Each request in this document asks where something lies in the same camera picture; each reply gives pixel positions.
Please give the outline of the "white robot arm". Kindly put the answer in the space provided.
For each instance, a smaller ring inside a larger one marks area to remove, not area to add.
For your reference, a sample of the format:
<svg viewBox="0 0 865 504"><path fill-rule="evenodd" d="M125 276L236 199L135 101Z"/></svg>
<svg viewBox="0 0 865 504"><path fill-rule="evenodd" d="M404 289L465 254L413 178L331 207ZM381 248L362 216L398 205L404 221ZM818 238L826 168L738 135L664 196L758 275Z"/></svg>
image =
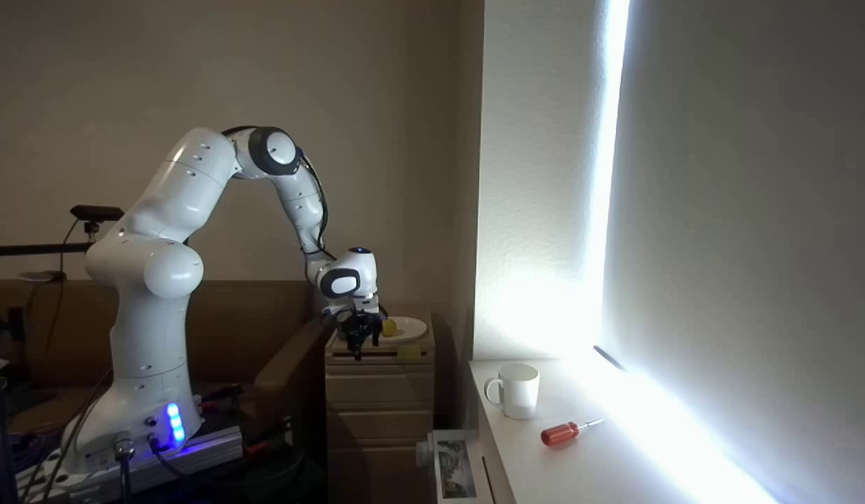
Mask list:
<svg viewBox="0 0 865 504"><path fill-rule="evenodd" d="M188 240L209 221L230 182L269 182L294 227L320 312L338 322L346 349L377 340L385 312L377 261L325 245L327 200L301 144L278 126L189 129L143 196L87 248L87 275L117 290L110 331L111 385L66 431L72 454L94 461L117 434L135 445L184 445L202 413L188 371L188 305L205 261Z"/></svg>

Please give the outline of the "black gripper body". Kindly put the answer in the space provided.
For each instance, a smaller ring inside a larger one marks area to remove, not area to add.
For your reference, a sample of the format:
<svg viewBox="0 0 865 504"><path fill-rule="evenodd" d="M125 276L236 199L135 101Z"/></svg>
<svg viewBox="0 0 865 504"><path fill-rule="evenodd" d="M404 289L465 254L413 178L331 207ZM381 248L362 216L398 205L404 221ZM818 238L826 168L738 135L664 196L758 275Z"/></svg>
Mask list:
<svg viewBox="0 0 865 504"><path fill-rule="evenodd" d="M377 340L383 333L383 317L369 310L346 310L338 319L338 339L349 352L362 352L363 340Z"/></svg>

